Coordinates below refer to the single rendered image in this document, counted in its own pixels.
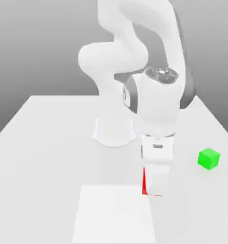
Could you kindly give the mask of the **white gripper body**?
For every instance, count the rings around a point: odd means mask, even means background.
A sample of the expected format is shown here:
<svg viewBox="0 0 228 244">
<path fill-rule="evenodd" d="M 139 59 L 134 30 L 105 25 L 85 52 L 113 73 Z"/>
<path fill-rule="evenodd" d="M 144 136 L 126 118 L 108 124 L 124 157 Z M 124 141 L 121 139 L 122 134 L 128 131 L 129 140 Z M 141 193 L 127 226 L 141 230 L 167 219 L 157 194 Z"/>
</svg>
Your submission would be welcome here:
<svg viewBox="0 0 228 244">
<path fill-rule="evenodd" d="M 174 159 L 174 137 L 141 136 L 141 155 L 146 163 L 170 164 Z"/>
</svg>

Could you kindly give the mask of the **small green cube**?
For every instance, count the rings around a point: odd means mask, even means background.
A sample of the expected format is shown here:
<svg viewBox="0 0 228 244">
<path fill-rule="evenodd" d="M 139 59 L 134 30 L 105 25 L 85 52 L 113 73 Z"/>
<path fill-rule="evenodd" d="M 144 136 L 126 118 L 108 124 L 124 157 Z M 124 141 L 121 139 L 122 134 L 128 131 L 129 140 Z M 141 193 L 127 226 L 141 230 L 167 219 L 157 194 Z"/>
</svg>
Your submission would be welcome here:
<svg viewBox="0 0 228 244">
<path fill-rule="evenodd" d="M 199 152 L 197 163 L 204 168 L 211 170 L 218 165 L 220 153 L 211 148 L 205 148 Z"/>
</svg>

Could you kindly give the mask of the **small red cube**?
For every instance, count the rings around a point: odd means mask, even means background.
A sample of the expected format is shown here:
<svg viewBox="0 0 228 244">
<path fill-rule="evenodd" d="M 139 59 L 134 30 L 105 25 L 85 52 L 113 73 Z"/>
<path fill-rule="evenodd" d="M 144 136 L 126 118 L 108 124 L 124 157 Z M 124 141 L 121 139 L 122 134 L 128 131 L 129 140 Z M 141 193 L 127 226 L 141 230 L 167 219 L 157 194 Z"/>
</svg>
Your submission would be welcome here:
<svg viewBox="0 0 228 244">
<path fill-rule="evenodd" d="M 152 196 L 162 195 L 161 174 L 158 174 L 149 166 L 143 167 L 142 194 Z"/>
</svg>

